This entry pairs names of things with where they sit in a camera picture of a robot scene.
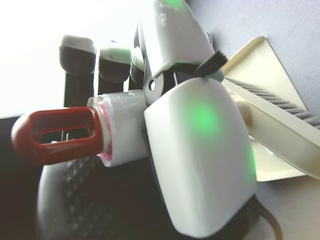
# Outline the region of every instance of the screw hole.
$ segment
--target screw hole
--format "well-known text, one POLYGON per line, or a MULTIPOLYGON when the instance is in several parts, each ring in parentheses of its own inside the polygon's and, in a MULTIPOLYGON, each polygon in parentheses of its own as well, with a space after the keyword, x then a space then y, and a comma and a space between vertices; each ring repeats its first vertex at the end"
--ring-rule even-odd
POLYGON ((151 81, 149 82, 149 89, 150 89, 151 91, 153 91, 153 90, 155 90, 155 88, 156 88, 156 82, 155 82, 154 80, 151 80, 151 81))

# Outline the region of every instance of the white cylinder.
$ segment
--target white cylinder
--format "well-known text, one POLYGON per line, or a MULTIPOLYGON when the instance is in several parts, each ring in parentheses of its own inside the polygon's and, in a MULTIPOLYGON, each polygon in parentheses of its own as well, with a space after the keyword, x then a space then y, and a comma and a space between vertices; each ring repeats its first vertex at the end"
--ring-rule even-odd
POLYGON ((99 157, 106 167, 148 157, 142 136, 144 111, 147 108, 143 90, 91 97, 88 106, 95 107, 102 113, 100 122, 104 133, 104 149, 99 157))

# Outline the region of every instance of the gray bristle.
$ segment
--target gray bristle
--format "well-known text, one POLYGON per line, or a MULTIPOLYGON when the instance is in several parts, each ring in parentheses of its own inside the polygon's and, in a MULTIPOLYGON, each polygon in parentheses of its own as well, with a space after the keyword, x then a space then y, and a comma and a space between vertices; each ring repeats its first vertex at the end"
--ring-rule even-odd
POLYGON ((320 118, 314 116, 311 112, 305 111, 301 108, 298 108, 296 105, 282 100, 279 97, 276 97, 274 94, 266 92, 262 90, 261 88, 258 88, 252 84, 247 84, 245 82, 236 81, 233 79, 225 78, 229 82, 236 84, 243 89, 246 89, 247 91, 263 98, 264 100, 267 100, 268 102, 278 106, 279 108, 291 113, 292 115, 296 116, 297 118, 305 121, 306 123, 310 124, 311 126, 314 126, 316 129, 320 130, 320 118))

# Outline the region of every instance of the gray table surface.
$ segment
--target gray table surface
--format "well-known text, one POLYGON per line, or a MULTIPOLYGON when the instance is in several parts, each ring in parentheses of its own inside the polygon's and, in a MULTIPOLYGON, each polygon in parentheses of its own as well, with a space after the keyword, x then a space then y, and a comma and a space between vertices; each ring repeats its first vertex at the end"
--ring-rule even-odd
MULTIPOLYGON (((320 1, 190 0, 214 48, 231 57, 251 39, 268 38, 307 108, 320 116, 320 1)), ((301 176, 259 182, 257 196, 286 240, 320 239, 320 181, 301 176)), ((274 239, 262 219, 245 239, 274 239)))

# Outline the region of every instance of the red handle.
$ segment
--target red handle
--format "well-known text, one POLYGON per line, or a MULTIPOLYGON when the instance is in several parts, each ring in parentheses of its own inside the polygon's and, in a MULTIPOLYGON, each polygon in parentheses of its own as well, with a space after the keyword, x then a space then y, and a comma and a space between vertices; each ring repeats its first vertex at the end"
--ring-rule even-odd
POLYGON ((24 114, 14 124, 11 141, 15 151, 34 164, 50 165, 99 154, 103 149, 99 115, 93 107, 71 107, 24 114), (56 143, 39 143, 50 132, 86 129, 89 137, 56 143))

